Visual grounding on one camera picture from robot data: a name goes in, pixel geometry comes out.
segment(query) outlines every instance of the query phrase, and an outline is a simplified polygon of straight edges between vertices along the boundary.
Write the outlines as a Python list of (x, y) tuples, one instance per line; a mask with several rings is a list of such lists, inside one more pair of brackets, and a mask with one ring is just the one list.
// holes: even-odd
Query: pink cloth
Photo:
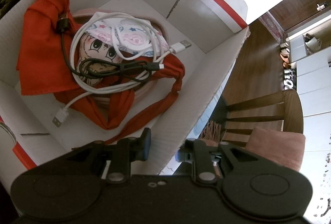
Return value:
[(305, 151), (305, 141), (306, 138), (303, 134), (255, 128), (245, 149), (299, 171)]

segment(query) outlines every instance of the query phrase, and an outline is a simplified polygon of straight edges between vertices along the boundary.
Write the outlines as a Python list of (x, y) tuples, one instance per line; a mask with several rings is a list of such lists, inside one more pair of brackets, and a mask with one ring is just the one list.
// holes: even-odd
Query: white cable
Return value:
[[(139, 18), (135, 18), (129, 14), (126, 13), (119, 13), (119, 12), (115, 12), (115, 13), (107, 13), (104, 14), (98, 18), (92, 19), (90, 21), (88, 21), (87, 23), (85, 23), (75, 34), (73, 40), (72, 40), (72, 44), (70, 47), (70, 53), (69, 53), (69, 63), (71, 65), (71, 67), (73, 69), (76, 69), (75, 64), (74, 64), (74, 55), (75, 55), (75, 51), (77, 48), (77, 45), (81, 39), (81, 37), (83, 36), (83, 34), (87, 31), (88, 28), (90, 28), (90, 26), (92, 26), (95, 22), (103, 20), (103, 19), (107, 19), (107, 18), (126, 18), (126, 19), (130, 19), (135, 21), (137, 24), (139, 24), (143, 30), (145, 30), (145, 32), (147, 33), (148, 37), (151, 40), (151, 45), (153, 48), (153, 62), (155, 63), (160, 63), (160, 66), (162, 65), (163, 59), (169, 55), (170, 53), (179, 53), (183, 50), (185, 50), (186, 48), (190, 47), (191, 44), (188, 41), (182, 41), (180, 43), (176, 43), (173, 46), (171, 46), (169, 48), (169, 50), (167, 50), (166, 52), (163, 49), (162, 46), (162, 40), (157, 32), (157, 30), (151, 26), (150, 24), (148, 24), (147, 22), (145, 22), (142, 19)], [(132, 57), (128, 57), (126, 58), (125, 56), (123, 56), (123, 54), (121, 53), (121, 51), (119, 50), (118, 46), (124, 46), (123, 45), (123, 38), (120, 35), (120, 30), (117, 27), (117, 25), (112, 24), (109, 25), (112, 29), (112, 36), (113, 36), (113, 47), (116, 51), (116, 53), (124, 60), (134, 60), (137, 59), (138, 57), (142, 56), (146, 50), (143, 50), (141, 52), (139, 52), (137, 55), (134, 55)], [(155, 38), (153, 37), (153, 35), (151, 34), (154, 33), (154, 35), (156, 36), (157, 40), (158, 40), (158, 44), (155, 40)], [(160, 50), (160, 57), (157, 58), (157, 46), (159, 47)], [(84, 89), (86, 92), (75, 97), (74, 99), (72, 99), (63, 109), (60, 109), (57, 113), (58, 116), (55, 116), (55, 118), (53, 119), (53, 123), (56, 126), (60, 126), (62, 124), (62, 122), (64, 122), (64, 120), (68, 117), (68, 108), (76, 101), (78, 101), (79, 99), (86, 97), (90, 94), (110, 94), (110, 93), (115, 93), (115, 92), (123, 92), (126, 91), (128, 89), (134, 88), (137, 85), (140, 84), (140, 82), (136, 82), (136, 81), (129, 81), (126, 83), (122, 83), (122, 84), (118, 84), (118, 85), (113, 85), (113, 86), (109, 86), (109, 87), (103, 87), (103, 88), (94, 88), (89, 86), (88, 84), (86, 84), (85, 82), (83, 82), (78, 75), (76, 74), (72, 74), (75, 81), (77, 82), (77, 84)], [(149, 72), (148, 71), (143, 71), (142, 73), (140, 73), (136, 79), (140, 79), (140, 80), (144, 80), (149, 76)]]

